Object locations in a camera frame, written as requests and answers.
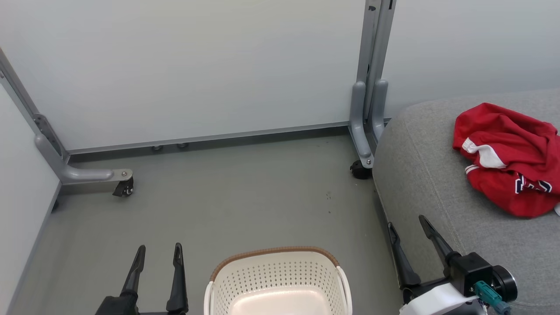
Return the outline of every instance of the gray floor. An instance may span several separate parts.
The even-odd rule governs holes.
[[[147,250],[138,306],[162,311],[175,242],[185,254],[189,314],[202,314],[204,289],[223,259],[289,245],[319,246],[336,256],[351,285],[354,314],[398,314],[373,183],[351,176],[356,154],[347,132],[279,140],[148,155],[143,149],[79,163],[133,169],[134,194],[62,196],[12,314],[94,314],[106,295],[119,294],[141,244]]]

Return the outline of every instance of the white board panel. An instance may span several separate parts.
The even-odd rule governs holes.
[[[0,135],[0,314],[6,314],[59,180],[2,85]]]
[[[554,0],[398,0],[385,116],[425,100],[560,86],[558,11]]]
[[[68,150],[348,120],[365,0],[3,0]]]

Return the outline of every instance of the camera lens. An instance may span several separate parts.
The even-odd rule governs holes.
[[[492,287],[504,302],[517,299],[517,283],[514,276],[502,266],[493,266]]]

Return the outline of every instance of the gray ottoman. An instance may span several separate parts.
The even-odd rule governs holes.
[[[451,148],[455,118],[485,101],[560,127],[560,89],[411,106],[391,120],[377,147],[377,192],[422,281],[442,277],[443,268],[420,214],[456,251],[477,252],[514,275],[519,295],[512,315],[560,314],[560,217],[552,211],[527,220],[502,211],[472,189],[464,171],[470,162]]]

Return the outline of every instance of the basket handle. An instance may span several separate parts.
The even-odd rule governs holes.
[[[350,293],[350,284],[346,278],[344,270],[340,266],[337,266],[338,275],[342,280],[342,287],[344,289],[344,297],[346,298],[346,315],[352,315],[352,294]]]
[[[210,295],[212,294],[212,285],[214,281],[206,286],[206,292],[204,292],[204,315],[210,315]]]

